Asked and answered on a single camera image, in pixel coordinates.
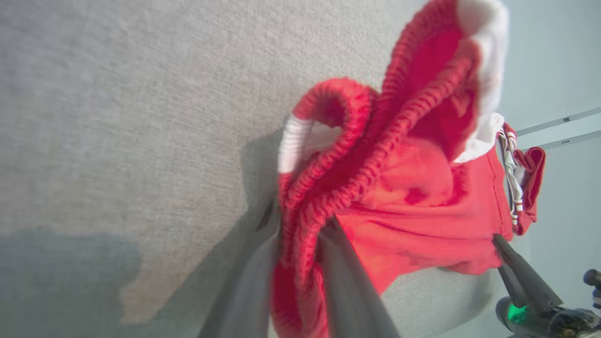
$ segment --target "gray couch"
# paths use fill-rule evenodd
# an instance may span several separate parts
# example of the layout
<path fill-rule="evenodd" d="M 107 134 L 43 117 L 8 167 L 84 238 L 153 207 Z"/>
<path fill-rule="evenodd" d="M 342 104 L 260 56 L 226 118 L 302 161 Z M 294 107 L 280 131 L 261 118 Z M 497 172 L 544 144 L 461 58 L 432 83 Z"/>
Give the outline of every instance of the gray couch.
<path fill-rule="evenodd" d="M 379 88 L 423 3 L 0 0 L 0 336 L 195 337 L 285 116 L 326 78 Z M 493 279 L 429 269 L 384 299 L 431 336 Z"/>

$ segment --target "green light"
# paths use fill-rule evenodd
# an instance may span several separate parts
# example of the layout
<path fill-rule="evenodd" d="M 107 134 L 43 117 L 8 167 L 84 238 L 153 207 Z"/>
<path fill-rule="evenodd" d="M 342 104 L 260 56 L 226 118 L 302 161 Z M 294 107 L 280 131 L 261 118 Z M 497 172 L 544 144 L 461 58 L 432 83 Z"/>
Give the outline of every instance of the green light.
<path fill-rule="evenodd" d="M 521 324 L 526 320 L 526 315 L 528 315 L 528 309 L 526 306 L 516 307 L 513 305 L 509 305 L 509 310 L 507 311 L 507 319 L 510 321 Z"/>

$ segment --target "white trim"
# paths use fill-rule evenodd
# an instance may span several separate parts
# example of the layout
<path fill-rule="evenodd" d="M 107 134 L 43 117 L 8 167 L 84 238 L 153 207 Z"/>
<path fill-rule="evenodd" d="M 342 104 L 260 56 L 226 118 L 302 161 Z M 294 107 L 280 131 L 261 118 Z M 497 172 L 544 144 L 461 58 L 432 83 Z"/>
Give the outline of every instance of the white trim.
<path fill-rule="evenodd" d="M 296 168 L 312 126 L 312 120 L 301 120 L 294 115 L 288 118 L 282 142 L 279 144 L 278 172 L 280 174 L 291 173 Z"/>
<path fill-rule="evenodd" d="M 461 29 L 480 50 L 477 126 L 468 137 L 465 151 L 454 160 L 464 163 L 486 154 L 496 142 L 498 129 L 491 119 L 501 100 L 509 13 L 498 0 L 459 0 L 457 17 Z"/>

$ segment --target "white wall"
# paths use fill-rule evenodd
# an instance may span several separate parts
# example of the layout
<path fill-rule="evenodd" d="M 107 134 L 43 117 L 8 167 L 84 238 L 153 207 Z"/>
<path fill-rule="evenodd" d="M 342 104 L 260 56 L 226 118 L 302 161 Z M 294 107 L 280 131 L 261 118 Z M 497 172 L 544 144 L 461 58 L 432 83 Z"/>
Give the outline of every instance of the white wall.
<path fill-rule="evenodd" d="M 505 0 L 500 112 L 519 130 L 601 106 L 601 1 Z"/>

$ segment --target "red fabric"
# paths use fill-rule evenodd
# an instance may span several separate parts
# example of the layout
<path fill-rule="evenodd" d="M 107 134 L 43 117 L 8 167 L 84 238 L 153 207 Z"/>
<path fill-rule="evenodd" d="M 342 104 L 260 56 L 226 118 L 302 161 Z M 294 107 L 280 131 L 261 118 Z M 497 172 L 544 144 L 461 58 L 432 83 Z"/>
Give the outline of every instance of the red fabric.
<path fill-rule="evenodd" d="M 504 125 L 505 132 L 516 132 L 508 125 Z M 526 176 L 522 182 L 523 211 L 517 213 L 517 226 L 514 231 L 522 236 L 533 222 L 536 222 L 536 198 L 540 192 L 545 170 L 545 151 L 541 147 L 532 147 L 526 153 L 517 149 L 513 152 L 513 158 L 526 169 Z"/>
<path fill-rule="evenodd" d="M 322 82 L 293 114 L 342 134 L 301 170 L 279 178 L 282 258 L 273 283 L 278 334 L 327 337 L 317 234 L 334 215 L 379 292 L 431 266 L 481 274 L 511 239 L 504 171 L 491 150 L 462 165 L 478 116 L 478 50 L 456 1 L 433 1 L 397 42 L 382 94 L 349 79 Z"/>

